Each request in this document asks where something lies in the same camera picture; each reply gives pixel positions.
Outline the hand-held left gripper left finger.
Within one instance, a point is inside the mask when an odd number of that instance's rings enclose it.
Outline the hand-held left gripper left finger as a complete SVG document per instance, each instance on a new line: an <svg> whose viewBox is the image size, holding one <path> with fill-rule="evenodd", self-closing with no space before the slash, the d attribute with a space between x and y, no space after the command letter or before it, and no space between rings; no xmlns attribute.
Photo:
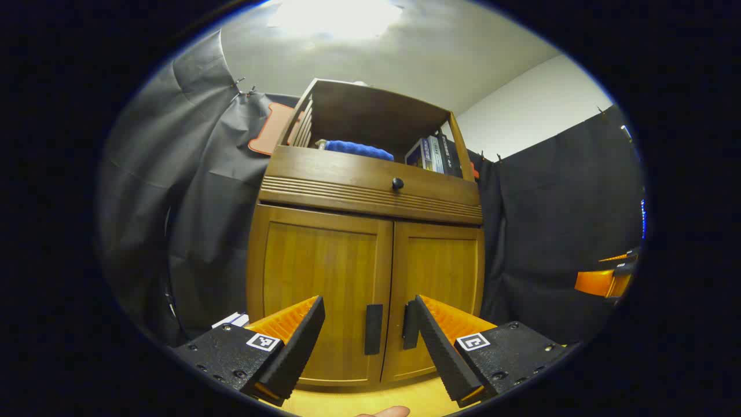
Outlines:
<svg viewBox="0 0 741 417"><path fill-rule="evenodd" d="M173 349L180 361L220 385L277 407L291 396L325 321L321 296L255 322L234 312Z"/></svg>

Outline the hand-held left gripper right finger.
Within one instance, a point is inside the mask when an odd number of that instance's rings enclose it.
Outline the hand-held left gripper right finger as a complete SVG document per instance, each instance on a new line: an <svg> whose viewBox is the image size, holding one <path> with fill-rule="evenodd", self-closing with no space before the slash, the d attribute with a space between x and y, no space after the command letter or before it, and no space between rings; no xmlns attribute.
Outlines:
<svg viewBox="0 0 741 417"><path fill-rule="evenodd" d="M495 325L424 295L415 296L414 316L447 395L461 408L519 390L571 349L520 321Z"/></svg>

